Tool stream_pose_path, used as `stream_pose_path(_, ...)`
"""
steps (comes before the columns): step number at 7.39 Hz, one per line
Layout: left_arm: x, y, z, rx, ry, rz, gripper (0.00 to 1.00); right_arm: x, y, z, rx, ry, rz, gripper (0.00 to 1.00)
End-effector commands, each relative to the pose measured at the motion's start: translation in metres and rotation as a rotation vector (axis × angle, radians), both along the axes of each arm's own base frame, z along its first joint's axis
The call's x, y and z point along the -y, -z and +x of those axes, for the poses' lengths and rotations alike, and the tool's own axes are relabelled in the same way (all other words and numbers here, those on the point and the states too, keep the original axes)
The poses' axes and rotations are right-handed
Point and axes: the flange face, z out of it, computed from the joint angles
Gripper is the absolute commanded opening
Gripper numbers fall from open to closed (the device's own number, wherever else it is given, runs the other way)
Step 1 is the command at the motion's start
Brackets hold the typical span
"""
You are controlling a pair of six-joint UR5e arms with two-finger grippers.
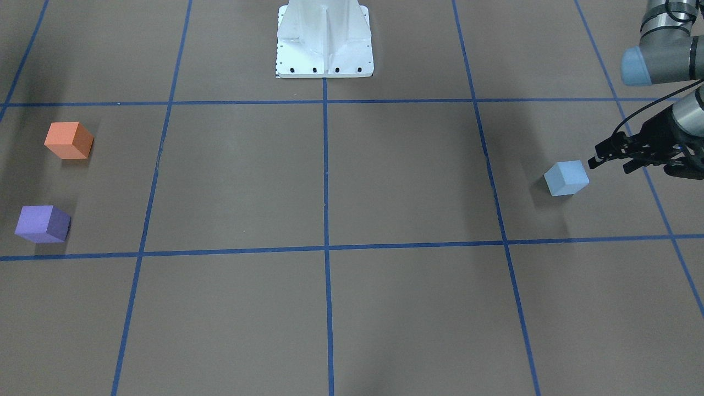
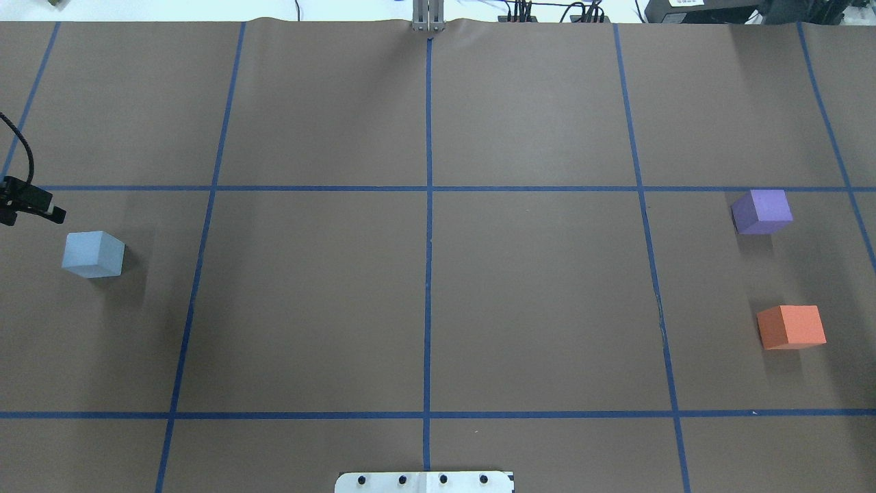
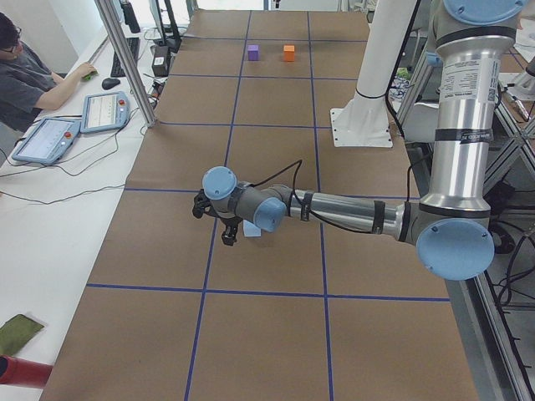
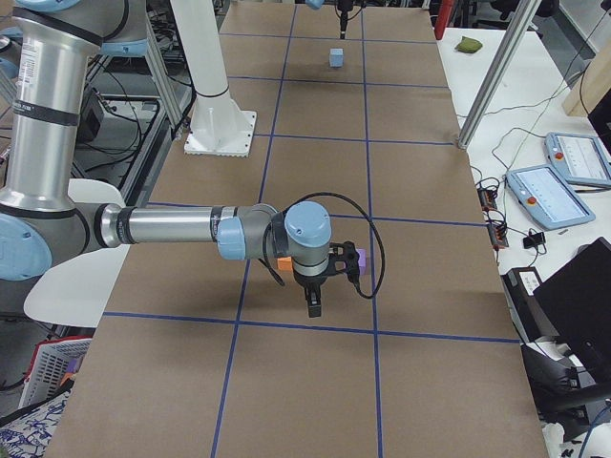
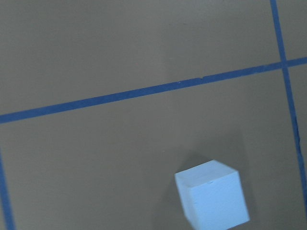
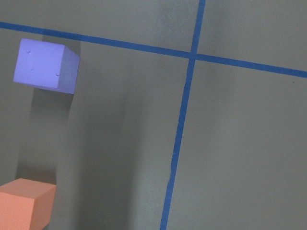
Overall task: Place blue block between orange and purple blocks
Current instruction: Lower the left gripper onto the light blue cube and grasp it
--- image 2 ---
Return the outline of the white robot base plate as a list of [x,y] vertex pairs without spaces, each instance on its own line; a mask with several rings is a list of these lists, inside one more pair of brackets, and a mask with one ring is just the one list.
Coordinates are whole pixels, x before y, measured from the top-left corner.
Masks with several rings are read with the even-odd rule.
[[513,473],[498,470],[344,473],[335,492],[514,492]]

